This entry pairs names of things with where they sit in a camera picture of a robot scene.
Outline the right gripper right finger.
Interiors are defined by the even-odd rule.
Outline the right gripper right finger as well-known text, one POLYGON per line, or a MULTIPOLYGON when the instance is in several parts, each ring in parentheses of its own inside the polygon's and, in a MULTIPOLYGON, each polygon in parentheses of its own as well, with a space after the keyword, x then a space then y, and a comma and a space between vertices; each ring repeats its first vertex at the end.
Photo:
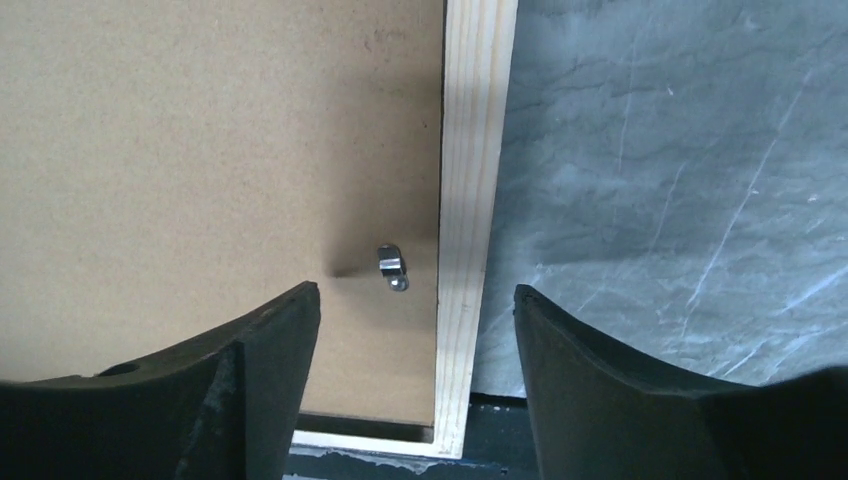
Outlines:
POLYGON ((544 479, 843 479, 847 370, 764 386, 647 355, 518 285, 514 322, 544 479))

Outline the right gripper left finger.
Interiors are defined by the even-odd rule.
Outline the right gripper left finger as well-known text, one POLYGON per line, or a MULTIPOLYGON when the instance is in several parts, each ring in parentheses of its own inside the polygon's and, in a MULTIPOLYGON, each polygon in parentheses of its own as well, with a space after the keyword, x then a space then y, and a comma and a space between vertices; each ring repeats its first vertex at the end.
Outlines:
POLYGON ((1 386, 5 479, 280 479, 317 341, 303 282, 91 377, 1 386))

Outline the brown backing board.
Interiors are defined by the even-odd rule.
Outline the brown backing board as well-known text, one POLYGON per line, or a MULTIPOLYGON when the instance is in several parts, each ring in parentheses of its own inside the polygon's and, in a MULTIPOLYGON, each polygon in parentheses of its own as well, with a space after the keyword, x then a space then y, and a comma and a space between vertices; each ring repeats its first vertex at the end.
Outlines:
POLYGON ((430 425, 440 1, 5 1, 1 376, 92 375, 303 281, 303 407, 430 425))

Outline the wooden picture frame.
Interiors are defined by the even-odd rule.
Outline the wooden picture frame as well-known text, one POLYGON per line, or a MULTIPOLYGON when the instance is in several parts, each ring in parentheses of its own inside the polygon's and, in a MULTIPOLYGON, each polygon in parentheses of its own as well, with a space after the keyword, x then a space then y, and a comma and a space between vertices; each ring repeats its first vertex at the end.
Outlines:
POLYGON ((518 3, 446 6, 433 438, 298 430, 298 448, 463 455, 518 3))

